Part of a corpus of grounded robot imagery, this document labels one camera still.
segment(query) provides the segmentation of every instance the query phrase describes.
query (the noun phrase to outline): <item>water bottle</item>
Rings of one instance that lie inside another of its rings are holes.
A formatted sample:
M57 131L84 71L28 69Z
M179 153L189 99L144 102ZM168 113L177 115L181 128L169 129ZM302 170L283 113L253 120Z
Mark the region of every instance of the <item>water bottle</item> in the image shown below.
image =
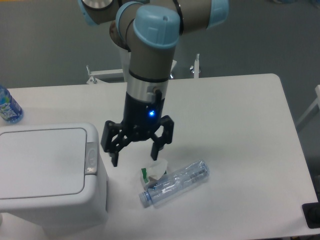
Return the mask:
M8 123L15 124L23 118L23 110L11 96L8 89L0 85L0 116Z
M155 207L198 186L209 176L209 168L203 161L197 161L187 167L164 175L156 183L150 185L147 191L139 194L144 207Z

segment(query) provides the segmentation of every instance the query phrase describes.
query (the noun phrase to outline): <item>blue led light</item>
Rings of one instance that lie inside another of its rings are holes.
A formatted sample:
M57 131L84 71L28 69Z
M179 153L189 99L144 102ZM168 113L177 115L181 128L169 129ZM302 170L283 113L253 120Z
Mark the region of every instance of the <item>blue led light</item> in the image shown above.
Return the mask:
M149 112L149 116L150 117L154 117L155 115L156 115L155 111L152 110L152 111Z

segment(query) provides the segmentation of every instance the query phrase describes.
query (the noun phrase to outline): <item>white table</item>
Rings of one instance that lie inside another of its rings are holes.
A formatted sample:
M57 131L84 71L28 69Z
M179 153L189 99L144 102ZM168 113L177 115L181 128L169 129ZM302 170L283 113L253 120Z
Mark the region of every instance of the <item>white table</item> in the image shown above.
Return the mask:
M10 92L25 111L19 124L90 122L101 136L106 120L122 120L126 84ZM276 75L172 80L163 113L175 126L172 144L159 157L170 170L204 159L208 182L161 208L143 208L139 171L152 162L152 141L125 147L118 167L100 148L110 178L106 224L44 232L3 214L0 239L244 240L320 233L304 219L301 205L317 198Z

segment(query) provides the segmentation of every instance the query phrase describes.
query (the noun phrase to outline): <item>clear plastic bottle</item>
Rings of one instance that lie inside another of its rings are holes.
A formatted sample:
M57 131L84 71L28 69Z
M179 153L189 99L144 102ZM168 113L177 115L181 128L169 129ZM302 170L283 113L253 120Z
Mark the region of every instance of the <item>clear plastic bottle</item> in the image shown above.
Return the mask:
M187 167L164 175L155 184L148 187L147 191L139 194L144 207L155 207L199 185L209 176L209 168L203 161L197 161Z
M0 85L0 116L8 123L15 124L23 118L23 110L11 96L8 89Z

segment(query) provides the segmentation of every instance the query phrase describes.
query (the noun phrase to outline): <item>blue bottle label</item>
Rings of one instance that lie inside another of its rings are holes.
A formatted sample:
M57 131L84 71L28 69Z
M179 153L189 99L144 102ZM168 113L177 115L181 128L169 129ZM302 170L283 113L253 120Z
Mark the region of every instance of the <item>blue bottle label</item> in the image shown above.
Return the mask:
M5 101L0 104L0 116L8 122L20 118L21 114L22 109L12 96L6 97Z

